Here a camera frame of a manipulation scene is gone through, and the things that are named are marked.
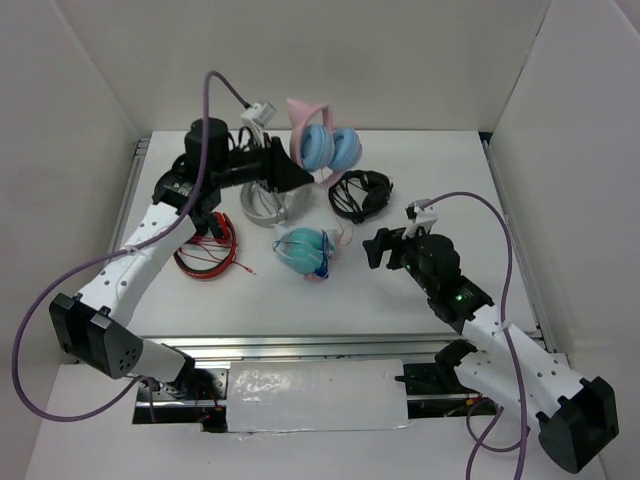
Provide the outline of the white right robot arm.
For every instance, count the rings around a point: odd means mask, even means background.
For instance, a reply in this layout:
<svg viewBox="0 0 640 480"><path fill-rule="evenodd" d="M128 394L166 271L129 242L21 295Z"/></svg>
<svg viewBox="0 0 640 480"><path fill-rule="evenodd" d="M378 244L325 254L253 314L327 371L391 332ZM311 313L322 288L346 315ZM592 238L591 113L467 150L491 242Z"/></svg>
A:
<svg viewBox="0 0 640 480"><path fill-rule="evenodd" d="M514 324L466 278L453 242L419 228L382 228L363 243L370 268L405 270L437 318L459 339L436 356L446 391L463 387L518 415L561 469L579 473L619 433L613 387L563 364Z"/></svg>

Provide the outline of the pink and blue cat-ear headphones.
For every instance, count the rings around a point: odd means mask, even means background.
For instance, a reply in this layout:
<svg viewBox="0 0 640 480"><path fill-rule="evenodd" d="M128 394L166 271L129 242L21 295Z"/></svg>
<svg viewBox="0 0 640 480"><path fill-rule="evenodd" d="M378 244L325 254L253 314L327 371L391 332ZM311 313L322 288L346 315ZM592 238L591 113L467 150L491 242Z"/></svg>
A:
<svg viewBox="0 0 640 480"><path fill-rule="evenodd" d="M337 128L328 104L311 104L297 99L287 101L292 131L290 156L309 173L329 169L331 175L323 181L331 186L362 156L362 144L352 128Z"/></svg>

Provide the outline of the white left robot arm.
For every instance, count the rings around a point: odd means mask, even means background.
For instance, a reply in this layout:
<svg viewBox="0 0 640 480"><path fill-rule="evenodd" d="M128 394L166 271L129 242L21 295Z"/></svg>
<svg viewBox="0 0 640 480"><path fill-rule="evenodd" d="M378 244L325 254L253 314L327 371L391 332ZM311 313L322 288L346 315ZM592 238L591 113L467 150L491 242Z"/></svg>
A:
<svg viewBox="0 0 640 480"><path fill-rule="evenodd" d="M232 148L230 140L224 121L194 121L184 154L157 181L127 244L76 294L53 298L49 313L64 353L112 379L132 374L159 380L173 398L195 390L190 356L128 330L139 301L178 248L202 230L223 189L257 181L282 193L313 181L278 137L246 150Z"/></svg>

